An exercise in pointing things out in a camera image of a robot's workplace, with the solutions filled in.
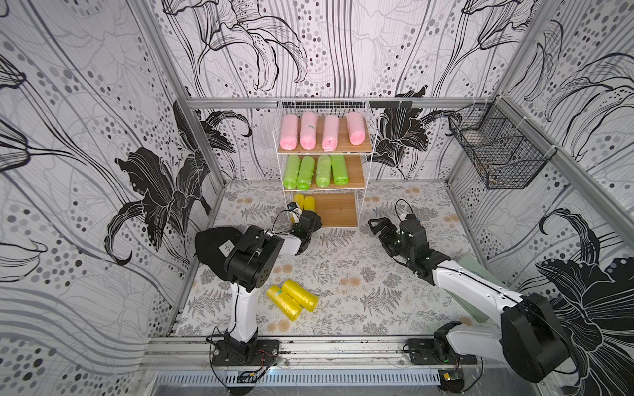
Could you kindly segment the yellow trash bag roll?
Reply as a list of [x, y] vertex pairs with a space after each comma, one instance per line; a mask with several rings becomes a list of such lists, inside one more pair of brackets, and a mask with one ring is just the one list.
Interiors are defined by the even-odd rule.
[[272, 285], [267, 290], [267, 297], [272, 300], [277, 308], [282, 310], [282, 313], [292, 322], [299, 318], [302, 307], [280, 287]]
[[320, 298], [297, 282], [289, 279], [282, 284], [282, 290], [295, 300], [302, 308], [314, 312], [320, 303]]
[[292, 223], [295, 224], [299, 221], [304, 205], [305, 205], [305, 196], [300, 193], [296, 193], [293, 196], [293, 202], [295, 203], [296, 208], [294, 209], [294, 214], [292, 215]]
[[315, 197], [314, 196], [305, 196], [303, 210], [304, 211], [314, 211], [315, 212], [315, 209], [316, 209], [316, 199], [315, 199]]

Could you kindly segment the green trash bag roll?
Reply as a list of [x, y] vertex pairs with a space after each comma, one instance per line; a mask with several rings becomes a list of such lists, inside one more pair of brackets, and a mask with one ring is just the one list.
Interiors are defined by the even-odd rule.
[[315, 160], [311, 156], [305, 156], [300, 163], [297, 174], [297, 189], [299, 191], [309, 191], [315, 172]]
[[301, 159], [298, 155], [288, 155], [284, 175], [282, 178], [283, 186], [287, 190], [295, 190], [297, 188], [297, 178], [300, 171]]
[[317, 160], [315, 170], [315, 184], [320, 189], [330, 186], [331, 180], [331, 158], [329, 155], [320, 155]]
[[335, 185], [348, 185], [349, 176], [345, 156], [341, 154], [334, 154], [330, 156], [330, 160]]

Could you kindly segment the pink trash bag roll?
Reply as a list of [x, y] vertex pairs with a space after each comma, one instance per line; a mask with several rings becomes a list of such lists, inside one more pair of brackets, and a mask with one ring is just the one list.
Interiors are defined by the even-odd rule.
[[283, 150], [291, 151], [297, 147], [298, 117], [293, 114], [284, 115], [280, 127], [279, 145]]
[[324, 121], [322, 149], [328, 153], [336, 150], [338, 146], [340, 120], [336, 115], [327, 115]]
[[366, 140], [366, 126], [360, 112], [348, 112], [345, 116], [348, 128], [348, 138], [351, 145], [361, 145]]
[[318, 120], [315, 112], [304, 112], [301, 116], [300, 145], [304, 150], [313, 150], [316, 146]]

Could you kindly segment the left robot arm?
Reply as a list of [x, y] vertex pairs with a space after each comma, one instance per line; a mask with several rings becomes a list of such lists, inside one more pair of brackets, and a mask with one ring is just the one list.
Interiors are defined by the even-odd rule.
[[315, 211], [303, 211], [287, 232], [276, 233], [258, 226], [245, 232], [229, 227], [221, 232], [219, 251], [234, 293], [234, 311], [224, 336], [226, 343], [245, 347], [257, 339], [256, 305], [259, 289], [269, 279], [279, 256], [296, 256], [310, 244], [313, 232], [322, 227]]

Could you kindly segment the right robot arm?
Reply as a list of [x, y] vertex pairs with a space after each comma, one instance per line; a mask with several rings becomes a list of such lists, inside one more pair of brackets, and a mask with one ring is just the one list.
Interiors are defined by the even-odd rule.
[[399, 225], [380, 218], [370, 219], [368, 226], [398, 264], [494, 321], [495, 328], [489, 330], [458, 321], [437, 329], [431, 350], [437, 361], [457, 364], [462, 356], [488, 358], [538, 383], [572, 357], [569, 338], [543, 296], [522, 295], [496, 285], [431, 249], [426, 229], [414, 214], [407, 214]]

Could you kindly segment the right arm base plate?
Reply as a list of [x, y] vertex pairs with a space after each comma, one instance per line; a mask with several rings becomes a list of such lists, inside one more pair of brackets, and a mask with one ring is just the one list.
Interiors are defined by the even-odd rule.
[[478, 365], [479, 359], [473, 355], [459, 355], [439, 338], [409, 338], [402, 348], [410, 362], [416, 366], [444, 365], [469, 366]]

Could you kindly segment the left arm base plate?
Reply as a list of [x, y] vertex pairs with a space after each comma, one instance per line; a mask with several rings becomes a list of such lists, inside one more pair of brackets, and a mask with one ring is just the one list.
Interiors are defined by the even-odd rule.
[[256, 339], [248, 343], [237, 342], [233, 338], [216, 343], [211, 353], [213, 366], [227, 367], [265, 367], [272, 365], [278, 357], [280, 341], [278, 339]]

